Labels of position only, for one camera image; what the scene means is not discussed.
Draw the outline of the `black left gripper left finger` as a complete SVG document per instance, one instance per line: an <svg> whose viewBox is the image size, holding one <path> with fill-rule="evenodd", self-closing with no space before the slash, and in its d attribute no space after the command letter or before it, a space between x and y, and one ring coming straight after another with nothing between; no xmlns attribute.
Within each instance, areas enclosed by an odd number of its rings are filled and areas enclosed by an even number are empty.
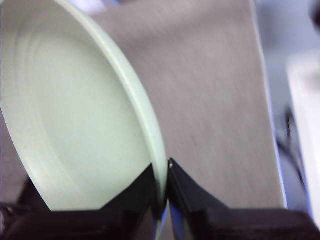
<svg viewBox="0 0 320 240"><path fill-rule="evenodd" d="M30 183L18 204L2 202L0 211L2 240L153 240L158 221L153 167L98 210L49 210Z"/></svg>

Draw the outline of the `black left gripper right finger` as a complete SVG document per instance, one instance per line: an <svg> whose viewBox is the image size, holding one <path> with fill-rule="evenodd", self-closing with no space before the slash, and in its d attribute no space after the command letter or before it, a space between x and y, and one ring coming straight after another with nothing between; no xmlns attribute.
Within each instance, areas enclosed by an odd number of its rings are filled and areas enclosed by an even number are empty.
<svg viewBox="0 0 320 240"><path fill-rule="evenodd" d="M308 214L283 208L230 208L168 161L168 202L177 240L318 240Z"/></svg>

